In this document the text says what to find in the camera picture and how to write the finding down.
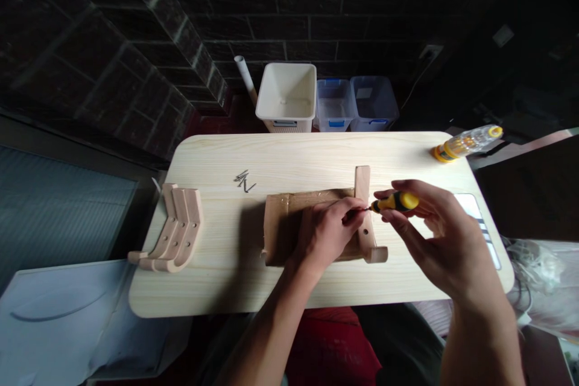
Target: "screwdriver handle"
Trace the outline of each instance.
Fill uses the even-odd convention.
[[[419,199],[412,193],[397,191],[387,198],[375,200],[370,205],[370,209],[375,213],[380,213],[380,210],[390,208],[400,212],[408,212],[416,208],[419,204]]]

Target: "yellow bottle cap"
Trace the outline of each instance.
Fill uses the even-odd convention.
[[[404,208],[414,209],[418,206],[419,202],[420,201],[418,200],[418,198],[414,196],[412,193],[402,192],[400,194],[400,203]]]
[[[502,136],[502,128],[500,127],[492,127],[489,130],[489,136],[494,137],[494,138],[498,138]]]

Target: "human hand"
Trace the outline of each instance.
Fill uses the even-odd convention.
[[[306,208],[292,259],[321,276],[362,225],[365,207],[363,200],[347,197]]]
[[[452,193],[418,180],[393,181],[392,187],[414,194],[420,203],[404,214],[383,210],[382,220],[392,225],[434,285],[467,308],[479,309],[498,295],[504,297],[480,226]],[[382,199],[393,192],[375,192],[374,196]],[[433,238],[424,239],[408,221],[414,215],[424,219]]]

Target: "clear plastic storage bin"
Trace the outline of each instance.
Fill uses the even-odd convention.
[[[316,118],[320,131],[346,131],[356,116],[356,107],[349,80],[327,78],[318,80]]]
[[[356,102],[352,131],[386,131],[398,119],[398,105],[389,79],[363,75],[352,77],[350,86]]]
[[[270,133],[309,133],[315,116],[315,66],[269,63],[259,86],[255,115]]]

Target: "tabletop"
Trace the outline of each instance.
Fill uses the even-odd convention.
[[[166,182],[201,193],[205,215],[199,243],[178,273],[137,269],[129,302],[140,317],[170,317],[259,310],[282,269],[261,257],[265,198],[268,194],[354,186],[356,166],[372,169],[370,191],[390,188],[392,180],[420,179],[453,193],[475,196],[502,264],[503,288],[513,286],[507,252],[466,159],[440,163],[429,153],[450,136],[442,132],[219,134],[193,136],[177,148]],[[234,178],[245,170],[249,193]],[[165,222],[159,202],[143,250],[151,251]],[[378,245],[388,261],[336,262],[325,272],[308,308],[447,299],[414,263],[389,224],[373,214]],[[417,230],[432,233],[418,218]]]

